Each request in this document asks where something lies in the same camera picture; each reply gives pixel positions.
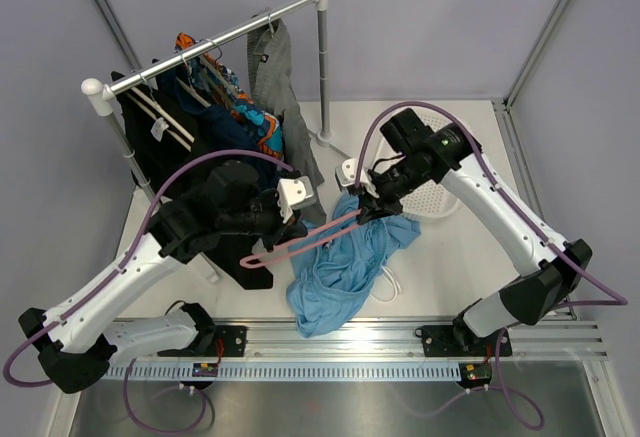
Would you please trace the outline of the pink clothes hanger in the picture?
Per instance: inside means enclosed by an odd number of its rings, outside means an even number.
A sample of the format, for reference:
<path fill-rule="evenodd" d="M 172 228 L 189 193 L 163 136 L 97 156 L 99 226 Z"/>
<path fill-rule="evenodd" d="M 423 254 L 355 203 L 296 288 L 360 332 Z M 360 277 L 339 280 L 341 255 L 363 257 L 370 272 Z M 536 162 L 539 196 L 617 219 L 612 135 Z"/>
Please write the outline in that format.
<path fill-rule="evenodd" d="M 290 259 L 291 257 L 306 253 L 357 229 L 357 222 L 354 222 L 344 229 L 338 230 L 338 227 L 350 219 L 355 219 L 360 214 L 360 210 L 351 211 L 338 219 L 334 219 L 323 226 L 309 231 L 305 237 L 293 239 L 284 244 L 276 245 L 272 251 L 243 257 L 239 261 L 239 264 L 245 269 L 254 270 L 266 267 L 270 264 L 280 263 Z"/>

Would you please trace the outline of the light blue shorts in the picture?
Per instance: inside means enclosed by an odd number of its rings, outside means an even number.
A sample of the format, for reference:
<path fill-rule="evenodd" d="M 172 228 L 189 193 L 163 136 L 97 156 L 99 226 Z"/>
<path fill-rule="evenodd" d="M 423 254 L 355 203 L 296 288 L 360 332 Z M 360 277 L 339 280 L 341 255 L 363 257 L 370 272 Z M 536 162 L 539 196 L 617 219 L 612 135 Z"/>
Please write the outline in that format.
<path fill-rule="evenodd" d="M 305 338 L 333 332 L 354 317 L 393 253 L 421 235 L 418 222 L 397 215 L 325 240 L 355 223 L 351 217 L 291 247 L 295 279 L 286 299 Z"/>

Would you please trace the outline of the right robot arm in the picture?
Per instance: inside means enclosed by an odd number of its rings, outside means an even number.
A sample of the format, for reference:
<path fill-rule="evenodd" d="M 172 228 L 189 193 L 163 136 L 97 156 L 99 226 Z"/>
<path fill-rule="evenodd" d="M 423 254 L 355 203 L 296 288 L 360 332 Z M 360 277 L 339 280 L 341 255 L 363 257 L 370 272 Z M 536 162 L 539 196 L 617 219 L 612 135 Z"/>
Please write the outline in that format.
<path fill-rule="evenodd" d="M 593 251 L 549 227 L 498 175 L 481 144 L 450 112 L 407 101 L 383 111 L 372 127 L 399 155 L 383 172 L 354 171 L 359 224 L 398 215 L 402 198 L 433 182 L 464 204 L 511 261 L 517 276 L 462 310 L 452 322 L 458 350 L 474 354 L 488 338 L 518 324 L 533 326 L 587 276 Z"/>

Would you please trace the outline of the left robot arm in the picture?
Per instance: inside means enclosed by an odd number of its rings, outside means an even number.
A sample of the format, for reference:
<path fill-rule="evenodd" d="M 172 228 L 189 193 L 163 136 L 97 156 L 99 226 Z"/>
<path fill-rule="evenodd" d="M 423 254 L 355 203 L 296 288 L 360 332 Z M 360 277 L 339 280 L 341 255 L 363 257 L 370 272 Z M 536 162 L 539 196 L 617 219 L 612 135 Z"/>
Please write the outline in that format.
<path fill-rule="evenodd" d="M 73 394 L 121 362 L 153 354 L 208 353 L 216 325 L 198 303 L 155 318 L 116 319 L 157 282 L 214 250 L 227 236 L 256 237 L 267 250 L 305 236 L 300 211 L 314 201 L 309 178 L 297 171 L 263 190 L 251 165 L 230 160 L 182 196 L 152 205 L 129 248 L 110 266 L 64 302 L 48 310 L 29 308 L 20 316 L 46 381 Z"/>

